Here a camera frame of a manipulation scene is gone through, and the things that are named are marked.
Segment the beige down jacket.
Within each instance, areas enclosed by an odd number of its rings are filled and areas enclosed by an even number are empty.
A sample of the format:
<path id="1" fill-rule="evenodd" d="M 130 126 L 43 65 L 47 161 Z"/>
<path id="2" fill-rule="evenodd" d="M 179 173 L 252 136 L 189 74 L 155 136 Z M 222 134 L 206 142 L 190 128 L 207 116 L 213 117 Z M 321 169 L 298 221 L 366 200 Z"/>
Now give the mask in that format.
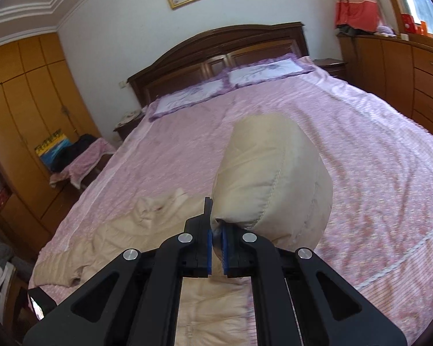
<path id="1" fill-rule="evenodd" d="M 332 209 L 332 179 L 318 150 L 301 128 L 281 114 L 239 120 L 212 186 L 210 226 L 233 223 L 289 251 L 315 248 Z M 139 198 L 130 211 L 76 238 L 63 252 L 36 265 L 37 286 L 86 283 L 128 248 L 149 251 L 180 233 L 200 215 L 201 195 L 177 188 Z M 182 286 L 177 345 L 249 345 L 253 306 L 249 281 L 228 279 L 220 260 L 208 280 L 187 278 Z"/>

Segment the black clothes on stool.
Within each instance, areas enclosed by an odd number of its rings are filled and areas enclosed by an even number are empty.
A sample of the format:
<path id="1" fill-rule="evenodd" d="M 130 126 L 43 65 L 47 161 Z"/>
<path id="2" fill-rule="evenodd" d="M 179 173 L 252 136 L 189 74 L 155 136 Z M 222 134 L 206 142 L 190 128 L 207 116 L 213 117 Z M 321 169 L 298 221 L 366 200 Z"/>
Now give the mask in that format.
<path id="1" fill-rule="evenodd" d="M 51 172 L 60 173 L 63 171 L 66 166 L 85 152 L 96 140 L 95 136 L 85 133 L 75 143 L 63 147 L 52 161 Z"/>

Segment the pink floral bedspread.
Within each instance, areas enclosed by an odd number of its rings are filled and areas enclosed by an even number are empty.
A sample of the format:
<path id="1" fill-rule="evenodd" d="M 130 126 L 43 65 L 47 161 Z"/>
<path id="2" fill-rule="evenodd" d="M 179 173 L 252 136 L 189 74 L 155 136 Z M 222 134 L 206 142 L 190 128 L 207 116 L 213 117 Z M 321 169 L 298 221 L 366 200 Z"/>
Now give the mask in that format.
<path id="1" fill-rule="evenodd" d="M 413 345 L 433 321 L 433 135 L 314 67 L 158 105 L 82 193 L 30 280 L 62 302 L 127 248 L 180 233 L 212 198 L 235 223 L 312 248 Z"/>

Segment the seated person in grey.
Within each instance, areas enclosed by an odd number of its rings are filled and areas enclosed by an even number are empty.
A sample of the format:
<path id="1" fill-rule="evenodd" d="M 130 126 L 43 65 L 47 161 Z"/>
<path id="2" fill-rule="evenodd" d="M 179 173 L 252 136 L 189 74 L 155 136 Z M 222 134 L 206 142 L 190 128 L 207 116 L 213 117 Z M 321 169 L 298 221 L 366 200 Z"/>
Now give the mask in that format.
<path id="1" fill-rule="evenodd" d="M 5 301 L 12 274 L 16 273 L 18 278 L 28 283 L 33 267 L 34 263 L 18 257 L 9 245 L 0 242 L 0 323 L 3 323 Z"/>

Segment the stool with pink cloth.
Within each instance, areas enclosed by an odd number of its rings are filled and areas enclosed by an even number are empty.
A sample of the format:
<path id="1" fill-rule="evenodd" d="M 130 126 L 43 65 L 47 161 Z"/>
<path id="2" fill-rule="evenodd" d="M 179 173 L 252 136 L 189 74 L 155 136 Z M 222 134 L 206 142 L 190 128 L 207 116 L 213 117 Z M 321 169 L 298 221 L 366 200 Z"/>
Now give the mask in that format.
<path id="1" fill-rule="evenodd" d="M 105 139 L 99 138 L 77 155 L 60 173 L 50 176 L 49 184 L 68 180 L 77 190 L 82 188 L 83 179 L 101 162 L 104 156 L 112 156 L 116 149 Z"/>

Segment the blue yellow picture board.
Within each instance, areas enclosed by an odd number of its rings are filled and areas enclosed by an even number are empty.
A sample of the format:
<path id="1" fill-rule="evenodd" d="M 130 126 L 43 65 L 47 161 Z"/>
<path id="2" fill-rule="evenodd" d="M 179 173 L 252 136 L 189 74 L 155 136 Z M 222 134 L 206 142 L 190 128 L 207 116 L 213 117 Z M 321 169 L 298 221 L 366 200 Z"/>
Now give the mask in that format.
<path id="1" fill-rule="evenodd" d="M 41 162 L 52 171 L 57 155 L 63 148 L 68 148 L 71 144 L 62 130 L 58 129 L 37 145 L 34 151 Z"/>

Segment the left dark nightstand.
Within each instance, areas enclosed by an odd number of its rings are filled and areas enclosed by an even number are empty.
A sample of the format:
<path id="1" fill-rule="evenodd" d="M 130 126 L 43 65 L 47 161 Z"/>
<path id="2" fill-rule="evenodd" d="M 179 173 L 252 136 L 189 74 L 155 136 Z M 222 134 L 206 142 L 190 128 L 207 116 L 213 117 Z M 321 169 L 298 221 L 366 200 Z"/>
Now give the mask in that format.
<path id="1" fill-rule="evenodd" d="M 141 109 L 127 113 L 123 116 L 123 119 L 117 123 L 114 132 L 116 132 L 120 136 L 120 139 L 124 141 L 128 135 L 138 126 L 144 116 L 145 113 Z"/>

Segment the dark nightstand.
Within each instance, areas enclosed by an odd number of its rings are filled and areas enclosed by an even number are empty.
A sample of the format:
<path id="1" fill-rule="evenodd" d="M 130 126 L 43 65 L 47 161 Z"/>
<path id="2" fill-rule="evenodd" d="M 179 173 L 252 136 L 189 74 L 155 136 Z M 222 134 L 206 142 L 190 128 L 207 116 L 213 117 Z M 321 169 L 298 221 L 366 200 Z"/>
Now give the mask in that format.
<path id="1" fill-rule="evenodd" d="M 123 119 L 117 123 L 114 132 L 116 132 L 120 136 L 120 139 L 124 141 L 128 135 L 138 126 L 144 116 L 145 113 L 141 109 L 127 113 L 123 116 Z"/>
<path id="2" fill-rule="evenodd" d="M 339 59 L 314 59 L 313 64 L 325 70 L 330 76 L 347 80 L 346 63 Z"/>

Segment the left purple frilled pillow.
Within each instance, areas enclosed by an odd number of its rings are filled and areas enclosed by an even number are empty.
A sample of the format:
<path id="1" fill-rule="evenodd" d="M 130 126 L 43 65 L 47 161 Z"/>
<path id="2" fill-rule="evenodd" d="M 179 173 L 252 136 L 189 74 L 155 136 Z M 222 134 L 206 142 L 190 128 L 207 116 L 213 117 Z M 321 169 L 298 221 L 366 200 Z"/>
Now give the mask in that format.
<path id="1" fill-rule="evenodd" d="M 164 95 L 153 102 L 148 119 L 152 122 L 178 110 L 194 106 L 227 92 L 229 81 L 226 77 L 216 77 L 180 91 Z"/>

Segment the purple frilled pillow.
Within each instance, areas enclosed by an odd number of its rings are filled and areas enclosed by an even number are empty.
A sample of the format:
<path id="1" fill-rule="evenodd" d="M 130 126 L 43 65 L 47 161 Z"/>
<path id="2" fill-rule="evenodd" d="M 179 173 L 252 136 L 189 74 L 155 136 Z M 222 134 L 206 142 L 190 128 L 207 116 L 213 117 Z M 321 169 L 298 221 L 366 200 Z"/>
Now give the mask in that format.
<path id="1" fill-rule="evenodd" d="M 232 88 L 244 88 L 267 81 L 295 77 L 314 70 L 313 65 L 300 61 L 289 53 L 274 59 L 237 66 L 227 71 L 227 82 Z"/>
<path id="2" fill-rule="evenodd" d="M 180 91 L 164 95 L 153 102 L 148 119 L 152 122 L 178 110 L 194 106 L 227 92 L 229 81 L 226 77 L 216 77 Z"/>

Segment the orange wooden wardrobe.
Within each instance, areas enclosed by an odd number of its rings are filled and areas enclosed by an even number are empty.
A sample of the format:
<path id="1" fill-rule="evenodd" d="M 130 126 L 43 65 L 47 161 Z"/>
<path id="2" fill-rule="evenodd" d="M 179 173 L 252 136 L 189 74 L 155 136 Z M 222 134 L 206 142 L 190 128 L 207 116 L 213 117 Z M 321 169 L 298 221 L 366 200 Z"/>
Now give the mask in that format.
<path id="1" fill-rule="evenodd" d="M 11 192 L 0 211 L 0 234 L 21 255 L 40 249 L 79 198 L 67 180 L 50 186 L 51 172 L 34 148 L 56 130 L 71 142 L 98 128 L 79 93 L 59 36 L 42 34 L 0 46 L 0 189 Z"/>

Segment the right purple frilled pillow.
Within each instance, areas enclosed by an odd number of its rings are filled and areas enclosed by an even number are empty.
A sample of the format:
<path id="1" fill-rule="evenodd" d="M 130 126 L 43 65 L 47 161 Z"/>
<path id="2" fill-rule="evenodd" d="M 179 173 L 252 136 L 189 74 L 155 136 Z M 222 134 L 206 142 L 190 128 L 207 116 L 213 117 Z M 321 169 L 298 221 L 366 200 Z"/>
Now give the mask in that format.
<path id="1" fill-rule="evenodd" d="M 314 70 L 313 65 L 300 61 L 289 53 L 274 59 L 237 66 L 227 71 L 227 82 L 232 88 L 244 88 L 267 81 L 295 77 Z"/>

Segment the right dark nightstand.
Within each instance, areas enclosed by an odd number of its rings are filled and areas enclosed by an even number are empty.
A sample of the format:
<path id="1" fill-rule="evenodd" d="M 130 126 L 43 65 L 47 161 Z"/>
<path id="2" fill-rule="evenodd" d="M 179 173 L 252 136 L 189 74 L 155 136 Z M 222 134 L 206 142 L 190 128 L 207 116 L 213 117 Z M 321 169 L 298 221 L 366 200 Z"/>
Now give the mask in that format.
<path id="1" fill-rule="evenodd" d="M 347 80 L 346 63 L 339 59 L 314 59 L 313 64 L 325 70 L 330 76 Z"/>

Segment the dark wooden headboard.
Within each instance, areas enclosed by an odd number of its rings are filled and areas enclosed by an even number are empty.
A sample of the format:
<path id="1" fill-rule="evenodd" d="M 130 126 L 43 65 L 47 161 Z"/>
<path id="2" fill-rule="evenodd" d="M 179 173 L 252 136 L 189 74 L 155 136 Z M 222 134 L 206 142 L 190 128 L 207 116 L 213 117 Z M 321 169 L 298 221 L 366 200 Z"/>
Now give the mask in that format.
<path id="1" fill-rule="evenodd" d="M 127 79 L 148 106 L 164 95 L 216 77 L 226 69 L 286 54 L 309 54 L 301 22 L 240 24 L 201 32 Z"/>

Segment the red items on windowsill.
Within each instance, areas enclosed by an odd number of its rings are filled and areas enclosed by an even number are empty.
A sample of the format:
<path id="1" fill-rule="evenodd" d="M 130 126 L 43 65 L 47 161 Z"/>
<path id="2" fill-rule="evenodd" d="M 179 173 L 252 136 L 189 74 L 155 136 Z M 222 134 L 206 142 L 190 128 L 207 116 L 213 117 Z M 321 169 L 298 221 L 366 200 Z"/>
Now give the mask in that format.
<path id="1" fill-rule="evenodd" d="M 427 36 L 427 26 L 425 22 L 416 23 L 415 19 L 410 14 L 401 15 L 402 23 L 404 25 L 404 32 L 406 34 L 417 34 L 420 36 Z"/>

